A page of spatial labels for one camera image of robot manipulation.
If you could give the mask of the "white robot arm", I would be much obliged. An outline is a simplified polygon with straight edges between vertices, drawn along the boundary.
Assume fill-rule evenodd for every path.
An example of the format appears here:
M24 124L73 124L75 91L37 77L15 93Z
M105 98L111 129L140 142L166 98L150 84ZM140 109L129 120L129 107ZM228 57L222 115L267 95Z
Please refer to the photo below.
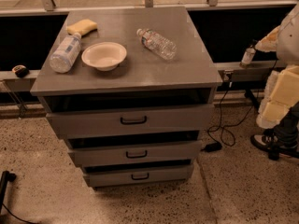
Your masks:
M256 119L259 127L272 129L299 102L299 4L255 48L262 52L274 51L286 64L284 70L272 71L267 79Z

